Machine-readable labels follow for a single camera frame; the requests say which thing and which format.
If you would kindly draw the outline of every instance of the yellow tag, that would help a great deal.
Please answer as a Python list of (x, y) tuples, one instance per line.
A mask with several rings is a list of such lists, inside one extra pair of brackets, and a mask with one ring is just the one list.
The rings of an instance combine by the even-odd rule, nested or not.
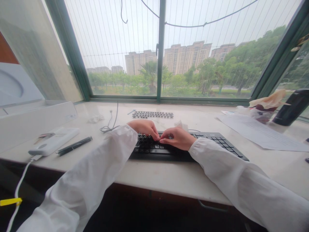
[(12, 199), (0, 200), (0, 206), (11, 205), (11, 204), (14, 204), (14, 203), (17, 203), (17, 205), (20, 205), (21, 202), (22, 202), (21, 198), (12, 198)]

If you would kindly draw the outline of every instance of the window frame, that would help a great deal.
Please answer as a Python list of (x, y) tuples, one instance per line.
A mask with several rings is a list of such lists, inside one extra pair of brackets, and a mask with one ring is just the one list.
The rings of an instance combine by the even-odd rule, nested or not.
[(225, 105), (248, 106), (249, 101), (266, 97), (274, 91), (281, 76), (292, 62), (297, 53), (290, 50), (295, 47), (299, 38), (309, 33), (309, 1), (303, 0), (288, 24), (285, 34), (274, 50), (266, 67), (262, 71), (250, 98), (197, 98), (197, 97), (161, 97), (161, 79), (164, 53), (164, 29), (166, 0), (160, 0), (159, 12), (159, 41), (158, 41), (158, 72), (157, 95), (95, 95), (92, 92), (85, 65), (77, 44), (74, 30), (66, 9), (64, 0), (45, 0), (64, 52), (68, 58), (82, 96), (85, 101), (120, 101), (157, 104), (199, 104), (199, 105)]

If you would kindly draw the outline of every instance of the finger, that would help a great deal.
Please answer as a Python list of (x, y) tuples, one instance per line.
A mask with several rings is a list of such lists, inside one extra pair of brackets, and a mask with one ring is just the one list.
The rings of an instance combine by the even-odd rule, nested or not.
[(166, 130), (163, 132), (163, 134), (161, 135), (161, 138), (162, 138), (162, 139), (168, 138), (168, 137), (169, 137), (169, 134), (172, 134), (172, 135), (174, 136), (174, 133), (175, 133), (175, 127), (166, 129)]
[(155, 131), (154, 131), (152, 128), (149, 129), (148, 133), (152, 136), (152, 138), (153, 138), (155, 141), (160, 140), (159, 135), (156, 134)]
[(160, 137), (160, 136), (159, 136), (159, 133), (158, 133), (156, 127), (155, 127), (155, 124), (153, 124), (151, 128), (153, 129), (153, 131), (155, 132), (155, 134), (156, 134), (158, 137)]
[(175, 140), (170, 140), (170, 139), (161, 139), (160, 143), (162, 144), (170, 144), (173, 146), (173, 144), (175, 143)]

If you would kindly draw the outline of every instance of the person's left hand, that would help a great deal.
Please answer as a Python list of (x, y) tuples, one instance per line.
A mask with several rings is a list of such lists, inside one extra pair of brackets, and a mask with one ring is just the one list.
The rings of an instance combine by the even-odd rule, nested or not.
[(147, 136), (151, 135), (155, 141), (160, 140), (160, 136), (157, 129), (155, 128), (155, 124), (153, 123), (153, 121), (138, 119), (130, 121), (127, 124), (137, 133), (145, 134)]

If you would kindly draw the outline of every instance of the hand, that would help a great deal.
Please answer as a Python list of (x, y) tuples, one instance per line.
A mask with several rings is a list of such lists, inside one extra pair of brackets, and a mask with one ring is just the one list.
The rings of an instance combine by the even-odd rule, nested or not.
[(153, 121), (138, 119), (128, 122), (127, 124), (137, 133), (145, 134), (147, 136), (151, 135), (155, 141), (160, 140), (160, 136), (157, 129), (155, 128), (155, 124), (153, 123)]
[(180, 127), (173, 127), (163, 132), (161, 135), (160, 143), (170, 144), (181, 150), (188, 151), (195, 140), (196, 138), (190, 135), (184, 129)]

